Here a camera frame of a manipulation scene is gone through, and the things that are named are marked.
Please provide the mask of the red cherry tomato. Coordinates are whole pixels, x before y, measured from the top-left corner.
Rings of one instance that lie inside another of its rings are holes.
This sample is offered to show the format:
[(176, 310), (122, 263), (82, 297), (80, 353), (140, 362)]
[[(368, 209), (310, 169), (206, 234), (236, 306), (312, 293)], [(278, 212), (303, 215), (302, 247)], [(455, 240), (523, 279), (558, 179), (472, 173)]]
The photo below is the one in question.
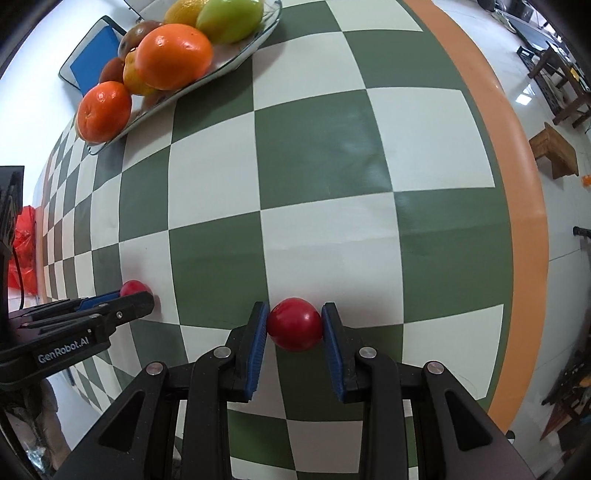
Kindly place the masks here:
[(123, 297), (141, 292), (147, 292), (149, 294), (152, 293), (151, 289), (143, 282), (139, 280), (128, 280), (121, 286), (119, 295)]
[(301, 298), (280, 301), (267, 318), (267, 334), (287, 352), (304, 352), (322, 340), (322, 318)]

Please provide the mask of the orange tangerine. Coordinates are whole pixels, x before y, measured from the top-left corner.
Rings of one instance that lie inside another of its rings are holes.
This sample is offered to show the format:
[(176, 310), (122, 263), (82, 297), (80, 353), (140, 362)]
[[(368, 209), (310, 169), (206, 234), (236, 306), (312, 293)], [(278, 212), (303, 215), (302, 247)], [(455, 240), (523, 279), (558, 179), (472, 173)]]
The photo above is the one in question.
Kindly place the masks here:
[(127, 125), (131, 106), (131, 95), (122, 83), (99, 83), (85, 94), (78, 106), (77, 133), (93, 144), (111, 141)]
[(136, 48), (135, 66), (148, 86), (174, 91), (200, 79), (213, 60), (211, 41), (183, 24), (163, 24), (148, 33)]

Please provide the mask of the yellow orange small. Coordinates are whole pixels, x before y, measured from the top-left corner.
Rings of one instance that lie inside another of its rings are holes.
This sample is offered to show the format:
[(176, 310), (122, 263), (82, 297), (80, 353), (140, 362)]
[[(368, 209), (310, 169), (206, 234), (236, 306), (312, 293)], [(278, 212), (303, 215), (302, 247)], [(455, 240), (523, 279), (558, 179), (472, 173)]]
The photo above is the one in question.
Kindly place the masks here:
[(156, 92), (156, 90), (150, 86), (148, 86), (145, 82), (141, 80), (139, 77), (138, 70), (135, 66), (135, 56), (136, 51), (131, 50), (124, 59), (124, 67), (123, 67), (123, 84), (126, 89), (132, 95), (137, 96), (149, 96)]

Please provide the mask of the green apple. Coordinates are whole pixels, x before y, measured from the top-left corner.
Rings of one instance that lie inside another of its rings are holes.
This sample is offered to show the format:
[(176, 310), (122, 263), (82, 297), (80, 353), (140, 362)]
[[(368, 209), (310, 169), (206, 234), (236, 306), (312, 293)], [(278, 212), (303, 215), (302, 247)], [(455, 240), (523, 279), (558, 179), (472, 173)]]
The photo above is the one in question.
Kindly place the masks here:
[(197, 16), (195, 28), (214, 44), (242, 41), (259, 28), (263, 1), (209, 0)]

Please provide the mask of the red plastic bag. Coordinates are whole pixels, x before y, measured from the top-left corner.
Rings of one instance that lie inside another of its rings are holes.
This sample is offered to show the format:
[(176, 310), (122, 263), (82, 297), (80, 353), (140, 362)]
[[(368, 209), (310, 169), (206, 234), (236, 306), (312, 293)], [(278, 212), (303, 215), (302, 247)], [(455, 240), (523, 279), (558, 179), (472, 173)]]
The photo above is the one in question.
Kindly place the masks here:
[(17, 270), (15, 260), (11, 259), (8, 270), (8, 287), (19, 289), (23, 286), (24, 293), (32, 296), (37, 295), (35, 245), (35, 208), (25, 206), (17, 217), (13, 241), (20, 270)]

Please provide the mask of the blue mat panel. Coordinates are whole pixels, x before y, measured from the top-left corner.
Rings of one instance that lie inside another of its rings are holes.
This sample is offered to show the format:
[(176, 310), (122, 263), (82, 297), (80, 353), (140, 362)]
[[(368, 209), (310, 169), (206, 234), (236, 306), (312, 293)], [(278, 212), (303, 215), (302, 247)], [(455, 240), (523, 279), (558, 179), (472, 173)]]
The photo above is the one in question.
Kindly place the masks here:
[(110, 17), (99, 18), (60, 67), (59, 78), (84, 96), (98, 83), (107, 62), (117, 56), (125, 33)]

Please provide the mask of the dark red apple on plate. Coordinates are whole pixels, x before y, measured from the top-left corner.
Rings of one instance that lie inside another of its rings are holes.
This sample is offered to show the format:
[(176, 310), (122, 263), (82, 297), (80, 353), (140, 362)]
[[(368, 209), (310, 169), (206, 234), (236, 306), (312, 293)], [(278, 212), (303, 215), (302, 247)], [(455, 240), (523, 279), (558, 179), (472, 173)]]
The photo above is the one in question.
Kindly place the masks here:
[(124, 61), (119, 58), (115, 57), (109, 60), (105, 66), (103, 67), (100, 76), (99, 76), (99, 83), (104, 82), (123, 82), (123, 70), (124, 70)]

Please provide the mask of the green checkered tablecloth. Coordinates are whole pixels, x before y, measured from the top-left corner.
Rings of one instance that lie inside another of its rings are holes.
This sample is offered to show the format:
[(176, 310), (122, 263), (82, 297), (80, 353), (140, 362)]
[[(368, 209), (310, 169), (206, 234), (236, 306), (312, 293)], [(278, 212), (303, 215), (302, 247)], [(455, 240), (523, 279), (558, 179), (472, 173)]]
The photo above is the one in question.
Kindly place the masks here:
[(148, 317), (75, 365), (64, 426), (148, 363), (192, 362), (252, 305), (332, 302), (394, 359), (442, 362), (502, 429), (541, 342), (546, 212), (489, 62), (430, 1), (288, 1), (236, 69), (43, 177), (51, 300), (137, 279)]

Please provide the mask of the small wooden stool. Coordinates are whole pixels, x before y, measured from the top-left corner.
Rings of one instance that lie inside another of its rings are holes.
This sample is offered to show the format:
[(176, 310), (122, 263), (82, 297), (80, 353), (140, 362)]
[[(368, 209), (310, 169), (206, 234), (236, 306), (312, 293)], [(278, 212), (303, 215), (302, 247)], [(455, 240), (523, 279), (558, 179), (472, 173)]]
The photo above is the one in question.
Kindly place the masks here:
[(554, 180), (579, 175), (577, 155), (574, 147), (550, 124), (529, 140), (535, 160), (546, 157), (552, 164)]

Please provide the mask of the large yellow orange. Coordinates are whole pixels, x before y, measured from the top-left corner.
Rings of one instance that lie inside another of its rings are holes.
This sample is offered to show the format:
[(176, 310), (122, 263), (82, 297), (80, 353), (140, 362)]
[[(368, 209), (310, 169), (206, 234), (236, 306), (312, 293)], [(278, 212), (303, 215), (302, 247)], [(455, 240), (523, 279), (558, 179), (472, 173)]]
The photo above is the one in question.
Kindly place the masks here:
[(165, 12), (163, 24), (197, 25), (197, 18), (207, 0), (177, 0)]

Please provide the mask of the dark wooden side table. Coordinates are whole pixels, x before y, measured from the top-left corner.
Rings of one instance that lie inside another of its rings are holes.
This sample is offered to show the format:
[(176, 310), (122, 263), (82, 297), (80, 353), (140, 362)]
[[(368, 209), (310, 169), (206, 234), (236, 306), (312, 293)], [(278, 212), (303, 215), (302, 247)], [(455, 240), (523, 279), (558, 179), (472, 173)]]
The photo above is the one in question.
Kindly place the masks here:
[(590, 119), (590, 85), (559, 47), (547, 43), (546, 49), (538, 51), (520, 46), (517, 55), (542, 91), (555, 125), (572, 117), (572, 127), (577, 129)]

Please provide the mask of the black treadmill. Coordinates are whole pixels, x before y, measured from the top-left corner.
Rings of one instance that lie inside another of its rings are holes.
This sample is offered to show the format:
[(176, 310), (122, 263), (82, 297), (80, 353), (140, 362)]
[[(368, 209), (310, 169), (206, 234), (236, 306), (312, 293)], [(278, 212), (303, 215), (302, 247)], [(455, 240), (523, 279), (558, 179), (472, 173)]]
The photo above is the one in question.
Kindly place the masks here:
[(548, 32), (531, 23), (533, 9), (522, 3), (514, 15), (514, 9), (509, 8), (504, 1), (495, 2), (495, 11), (503, 17), (506, 26), (525, 43), (530, 50), (543, 51), (549, 44), (556, 45), (556, 39)]

